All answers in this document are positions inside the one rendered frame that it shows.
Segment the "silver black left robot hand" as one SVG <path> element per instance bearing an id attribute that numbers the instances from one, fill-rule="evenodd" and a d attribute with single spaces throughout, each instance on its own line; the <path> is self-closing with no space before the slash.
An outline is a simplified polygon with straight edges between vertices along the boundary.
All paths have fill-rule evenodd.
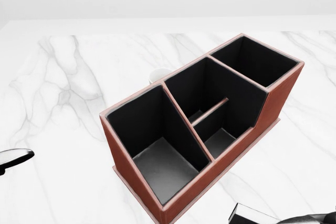
<path id="1" fill-rule="evenodd" d="M 5 174 L 7 168 L 21 164 L 30 158 L 35 153 L 27 148 L 15 148 L 0 152 L 0 176 Z"/>

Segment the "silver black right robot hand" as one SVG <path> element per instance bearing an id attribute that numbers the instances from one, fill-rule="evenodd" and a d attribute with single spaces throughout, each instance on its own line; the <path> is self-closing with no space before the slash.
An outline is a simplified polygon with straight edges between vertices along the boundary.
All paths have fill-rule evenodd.
<path id="1" fill-rule="evenodd" d="M 277 224 L 336 224 L 336 206 L 335 210 L 327 214 L 309 214 L 288 218 Z"/>

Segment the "white mug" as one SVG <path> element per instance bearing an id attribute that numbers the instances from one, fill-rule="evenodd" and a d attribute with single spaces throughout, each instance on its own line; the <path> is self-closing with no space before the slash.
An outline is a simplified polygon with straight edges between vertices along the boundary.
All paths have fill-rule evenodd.
<path id="1" fill-rule="evenodd" d="M 173 70 L 169 68 L 156 68 L 149 74 L 149 84 L 153 84 L 161 79 L 165 79 L 169 76 Z"/>

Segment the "red-brown desk caddy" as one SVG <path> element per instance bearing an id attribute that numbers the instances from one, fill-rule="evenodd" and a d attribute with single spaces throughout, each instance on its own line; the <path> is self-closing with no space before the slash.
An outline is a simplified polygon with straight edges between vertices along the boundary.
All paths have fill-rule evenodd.
<path id="1" fill-rule="evenodd" d="M 172 224 L 277 122 L 304 63 L 240 34 L 100 113 L 114 171 Z"/>

